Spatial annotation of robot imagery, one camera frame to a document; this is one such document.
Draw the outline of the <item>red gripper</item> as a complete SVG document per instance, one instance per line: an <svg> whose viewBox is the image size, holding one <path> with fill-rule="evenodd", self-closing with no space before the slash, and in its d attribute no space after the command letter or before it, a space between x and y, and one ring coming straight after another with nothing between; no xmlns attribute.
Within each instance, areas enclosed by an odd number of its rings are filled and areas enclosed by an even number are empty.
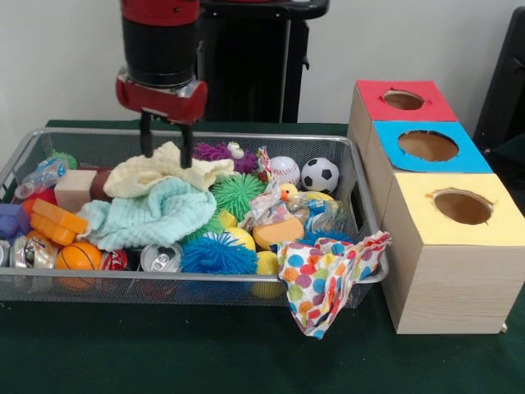
<svg viewBox="0 0 525 394"><path fill-rule="evenodd" d="M206 82L193 78L181 88L153 88L133 81L123 66L116 77L116 96L122 107L141 112L139 119L139 141L141 153L146 158L153 155L151 115L180 124L182 148L180 166L192 166L193 131L191 124L204 114L208 99Z"/></svg>

